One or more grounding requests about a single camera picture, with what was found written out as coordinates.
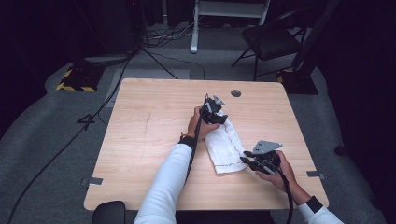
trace person's left hand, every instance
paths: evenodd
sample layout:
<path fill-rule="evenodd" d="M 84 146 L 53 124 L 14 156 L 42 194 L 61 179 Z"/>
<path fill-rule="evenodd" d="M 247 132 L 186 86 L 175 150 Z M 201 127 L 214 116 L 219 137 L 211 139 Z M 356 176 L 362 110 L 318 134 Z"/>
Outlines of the person's left hand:
<path fill-rule="evenodd" d="M 189 128 L 187 130 L 187 135 L 191 136 L 191 137 L 195 137 L 195 127 L 197 126 L 198 123 L 198 119 L 199 119 L 199 115 L 200 115 L 200 106 L 196 106 L 194 108 L 194 116 L 191 117 L 190 119 L 190 123 L 189 123 Z M 201 122 L 201 128 L 199 131 L 199 136 L 198 136 L 198 140 L 204 139 L 205 136 L 213 131 L 216 130 L 217 128 L 220 127 L 220 124 L 207 124 L 205 122 Z"/>

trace white sleeve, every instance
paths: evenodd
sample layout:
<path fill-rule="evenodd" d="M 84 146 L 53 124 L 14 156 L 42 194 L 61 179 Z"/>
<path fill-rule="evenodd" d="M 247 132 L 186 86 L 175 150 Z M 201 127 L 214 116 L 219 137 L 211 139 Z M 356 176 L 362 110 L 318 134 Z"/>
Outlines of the white sleeve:
<path fill-rule="evenodd" d="M 305 223 L 309 224 L 339 224 L 343 223 L 338 217 L 330 212 L 326 207 L 314 197 L 307 203 L 299 205 L 298 210 L 304 218 Z"/>
<path fill-rule="evenodd" d="M 175 145 L 151 184 L 134 223 L 176 223 L 177 199 L 183 189 L 191 148 Z"/>

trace person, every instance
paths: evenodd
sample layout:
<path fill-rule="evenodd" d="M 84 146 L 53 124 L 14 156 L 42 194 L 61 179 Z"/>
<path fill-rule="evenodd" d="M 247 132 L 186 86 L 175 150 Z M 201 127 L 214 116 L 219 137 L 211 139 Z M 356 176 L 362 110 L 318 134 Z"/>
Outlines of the person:
<path fill-rule="evenodd" d="M 177 223 L 175 216 L 177 199 L 187 177 L 194 138 L 197 137 L 198 140 L 202 140 L 209 132 L 220 126 L 219 124 L 201 122 L 200 132 L 198 136 L 195 136 L 194 132 L 200 116 L 200 108 L 200 106 L 194 108 L 194 115 L 189 122 L 187 134 L 180 137 L 180 141 L 173 146 L 160 166 L 136 215 L 135 224 Z M 297 183 L 294 172 L 283 152 L 277 150 L 276 153 L 281 160 L 280 167 L 283 174 L 289 180 L 292 198 L 304 217 L 304 221 L 306 223 L 343 223 L 335 214 L 324 207 L 315 196 L 311 197 Z M 267 175 L 259 171 L 255 173 L 259 178 L 271 182 L 277 189 L 285 191 L 280 174 Z"/>

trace table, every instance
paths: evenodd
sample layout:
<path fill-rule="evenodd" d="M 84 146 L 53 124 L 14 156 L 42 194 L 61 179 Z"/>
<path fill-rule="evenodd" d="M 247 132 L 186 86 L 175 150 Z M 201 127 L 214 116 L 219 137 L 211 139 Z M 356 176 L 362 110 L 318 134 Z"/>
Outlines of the table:
<path fill-rule="evenodd" d="M 265 0 L 265 3 L 261 4 L 242 2 L 208 2 L 203 0 L 195 0 L 191 53 L 196 53 L 198 51 L 199 15 L 260 18 L 259 25 L 263 25 L 269 3 L 270 0 Z"/>
<path fill-rule="evenodd" d="M 241 91 L 240 97 L 231 96 Z M 216 94 L 243 146 L 258 140 L 282 143 L 297 181 L 328 206 L 319 177 L 308 177 L 315 165 L 288 97 L 279 83 L 125 78 L 111 115 L 85 208 L 110 201 L 138 210 L 163 159 L 187 131 L 193 109 L 206 94 Z M 205 142 L 199 141 L 189 179 L 177 202 L 178 210 L 287 209 L 287 195 L 260 180 L 248 168 L 216 175 Z"/>

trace folded cloth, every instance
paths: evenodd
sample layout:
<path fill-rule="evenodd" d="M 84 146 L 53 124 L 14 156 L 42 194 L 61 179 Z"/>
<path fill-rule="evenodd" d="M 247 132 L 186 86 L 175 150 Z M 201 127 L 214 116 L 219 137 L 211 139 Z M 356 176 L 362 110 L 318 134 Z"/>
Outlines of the folded cloth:
<path fill-rule="evenodd" d="M 217 174 L 237 172 L 247 167 L 239 159 L 245 157 L 245 149 L 230 119 L 207 134 L 205 143 Z"/>

